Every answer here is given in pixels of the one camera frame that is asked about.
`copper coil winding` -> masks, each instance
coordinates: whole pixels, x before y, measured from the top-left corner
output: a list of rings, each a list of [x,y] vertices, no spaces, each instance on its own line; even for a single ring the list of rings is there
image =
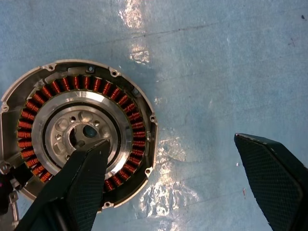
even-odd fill
[[[120,170],[119,171],[119,175],[121,178],[123,178],[124,180],[127,180],[129,178],[129,174],[127,174],[125,171]]]
[[[31,132],[30,131],[18,131],[17,137],[18,138],[31,138]]]
[[[25,128],[25,129],[31,129],[31,124],[28,122],[19,120],[18,127]]]
[[[120,186],[122,184],[122,180],[119,177],[117,177],[116,175],[111,177],[111,179],[115,183],[116,186]]]
[[[79,78],[78,78],[78,76],[74,76],[73,86],[74,86],[75,89],[79,89]]]
[[[127,100],[128,100],[128,97],[127,97],[127,95],[124,95],[120,100],[119,100],[119,105],[123,105],[123,104],[125,104],[126,102],[127,102]]]
[[[131,124],[131,126],[133,127],[133,129],[141,129],[144,127],[143,122],[137,122],[137,123]]]
[[[120,91],[121,91],[121,90],[120,90],[119,88],[116,88],[116,89],[112,92],[110,98],[113,99],[113,100],[115,100],[115,99],[117,98],[117,96],[120,94]]]
[[[28,148],[32,146],[31,140],[19,140],[18,147],[20,148]]]
[[[20,152],[20,155],[21,155],[22,158],[26,159],[26,158],[34,155],[34,150],[32,148],[31,149],[24,149]]]
[[[94,81],[94,84],[93,84],[93,91],[98,91],[98,89],[101,86],[101,82],[102,82],[102,80],[100,78],[95,77],[95,81]]]
[[[145,146],[145,141],[133,141],[133,146],[144,147]]]
[[[132,165],[130,164],[124,164],[123,165],[123,168],[125,168],[127,171],[129,171],[130,173],[134,173],[136,171],[136,168],[133,167]]]
[[[134,103],[131,103],[130,105],[128,105],[126,108],[124,108],[124,111],[126,113],[131,112],[132,110],[134,110],[136,108]]]
[[[42,98],[39,94],[37,94],[37,93],[35,93],[35,94],[32,96],[32,98],[33,98],[36,102],[38,102],[39,104],[44,104],[44,103],[45,103],[45,100],[43,100],[43,98]]]
[[[27,165],[27,167],[33,167],[34,165],[36,165],[38,163],[38,159],[36,157],[33,157],[31,159],[28,159],[25,161],[25,164]]]
[[[112,189],[114,189],[112,183],[110,182],[110,180],[105,180],[105,187],[107,191],[111,191]]]
[[[136,119],[138,119],[139,117],[140,117],[139,112],[134,112],[134,113],[132,113],[128,118],[129,118],[129,120],[136,120]]]
[[[27,111],[22,110],[21,111],[21,117],[28,119],[28,120],[34,120],[35,115],[33,115],[33,114],[31,114]]]
[[[42,88],[42,93],[49,99],[52,97],[51,92],[48,90],[48,88],[46,86],[43,86]]]
[[[135,131],[133,134],[134,134],[134,138],[143,138],[143,137],[145,137],[145,131]]]
[[[46,181],[49,180],[50,177],[51,177],[51,173],[46,171],[46,172],[42,173],[42,175],[39,177],[39,179],[40,179],[40,181],[45,183]]]
[[[133,163],[134,165],[137,165],[137,166],[139,166],[139,164],[141,162],[141,160],[139,160],[138,158],[132,157],[132,156],[129,157],[128,161],[130,161],[131,163]]]
[[[29,108],[31,111],[34,111],[34,112],[38,112],[38,110],[39,110],[39,107],[37,107],[34,103],[32,103],[30,101],[27,101],[26,107]]]
[[[139,149],[132,149],[131,153],[136,156],[143,156],[144,151],[139,150]]]
[[[51,83],[51,87],[56,94],[59,94],[61,92],[60,87],[58,83],[56,82],[56,80]]]
[[[84,76],[83,77],[83,88],[84,89],[89,89],[89,84],[90,84],[90,77],[89,76]]]
[[[32,169],[32,173],[33,175],[37,176],[39,173],[41,173],[44,170],[45,168],[41,164],[39,164]]]
[[[69,90],[69,83],[67,77],[64,77],[62,80],[62,86],[65,91]]]
[[[104,89],[103,89],[103,94],[107,95],[110,88],[111,88],[111,83],[106,82]]]

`circular motor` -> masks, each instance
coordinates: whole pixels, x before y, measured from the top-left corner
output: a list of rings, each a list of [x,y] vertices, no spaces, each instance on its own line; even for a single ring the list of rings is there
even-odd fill
[[[74,150],[108,139],[102,208],[119,206],[147,182],[155,163],[157,120],[140,88],[119,71],[83,60],[37,67],[4,94],[1,156],[33,177],[21,192],[34,200]]]

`blue table surface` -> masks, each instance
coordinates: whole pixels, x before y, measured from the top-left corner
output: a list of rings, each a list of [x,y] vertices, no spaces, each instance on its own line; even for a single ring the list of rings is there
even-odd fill
[[[2,0],[0,93],[70,58],[119,69],[146,93],[155,171],[94,231],[270,231],[233,136],[280,141],[308,165],[307,20],[307,0]]]

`central shaft hole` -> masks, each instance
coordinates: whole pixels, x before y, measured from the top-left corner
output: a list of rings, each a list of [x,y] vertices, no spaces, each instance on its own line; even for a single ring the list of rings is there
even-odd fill
[[[86,125],[82,132],[88,138],[94,138],[97,135],[97,131],[89,125]]]

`blue work surface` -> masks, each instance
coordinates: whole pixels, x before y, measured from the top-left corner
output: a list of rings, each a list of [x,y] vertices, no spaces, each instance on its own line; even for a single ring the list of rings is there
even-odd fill
[[[307,0],[2,0],[0,93],[69,58],[108,64],[146,93],[155,171],[94,231],[270,231],[233,136],[280,141],[308,166],[307,19]]]

